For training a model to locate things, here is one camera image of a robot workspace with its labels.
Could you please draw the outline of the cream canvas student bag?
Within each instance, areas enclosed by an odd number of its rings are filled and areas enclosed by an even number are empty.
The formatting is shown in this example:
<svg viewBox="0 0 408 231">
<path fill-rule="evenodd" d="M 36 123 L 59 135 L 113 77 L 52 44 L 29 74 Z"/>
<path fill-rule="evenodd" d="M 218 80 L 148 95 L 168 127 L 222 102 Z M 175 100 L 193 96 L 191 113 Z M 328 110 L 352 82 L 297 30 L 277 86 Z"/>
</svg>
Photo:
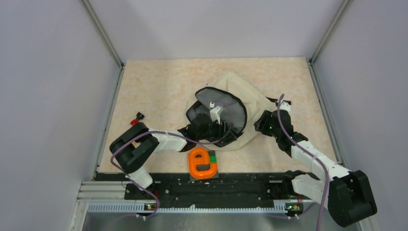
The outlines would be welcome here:
<svg viewBox="0 0 408 231">
<path fill-rule="evenodd" d="M 199 113 L 210 115 L 210 102 L 222 106 L 222 117 L 233 116 L 235 122 L 232 130 L 223 142 L 204 145 L 210 150 L 238 150 L 252 140 L 257 134 L 254 123 L 264 110 L 276 111 L 277 106 L 260 93 L 251 84 L 233 72 L 228 72 L 213 80 L 206 87 L 199 89 L 194 98 L 188 100 L 186 117 L 190 123 Z"/>
</svg>

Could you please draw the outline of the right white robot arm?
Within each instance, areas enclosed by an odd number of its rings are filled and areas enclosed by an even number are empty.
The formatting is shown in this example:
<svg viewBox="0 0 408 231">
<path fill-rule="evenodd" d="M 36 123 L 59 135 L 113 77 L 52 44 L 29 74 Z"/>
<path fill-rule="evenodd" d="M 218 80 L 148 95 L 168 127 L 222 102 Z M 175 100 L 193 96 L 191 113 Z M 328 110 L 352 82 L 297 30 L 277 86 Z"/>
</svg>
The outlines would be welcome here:
<svg viewBox="0 0 408 231">
<path fill-rule="evenodd" d="M 320 152 L 302 133 L 296 132 L 288 111 L 265 110 L 254 124 L 255 130 L 274 137 L 283 152 L 308 167 L 283 183 L 288 198 L 301 194 L 320 203 L 341 227 L 348 227 L 377 214 L 378 209 L 368 176 L 351 171 Z"/>
</svg>

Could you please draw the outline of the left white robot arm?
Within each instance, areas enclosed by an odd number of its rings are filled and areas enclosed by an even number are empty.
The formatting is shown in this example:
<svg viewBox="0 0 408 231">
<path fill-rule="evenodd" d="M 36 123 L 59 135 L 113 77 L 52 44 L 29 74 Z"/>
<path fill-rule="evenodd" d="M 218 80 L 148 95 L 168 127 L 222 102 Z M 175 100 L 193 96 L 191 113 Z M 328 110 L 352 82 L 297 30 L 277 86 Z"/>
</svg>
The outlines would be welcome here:
<svg viewBox="0 0 408 231">
<path fill-rule="evenodd" d="M 143 199 L 154 193 L 153 179 L 144 167 L 152 153 L 161 150 L 186 152 L 199 145 L 223 142 L 232 130 L 233 116 L 199 113 L 186 127 L 174 132 L 152 130 L 139 122 L 114 140 L 109 150 L 111 163 L 122 170 L 136 185 L 136 193 Z"/>
</svg>

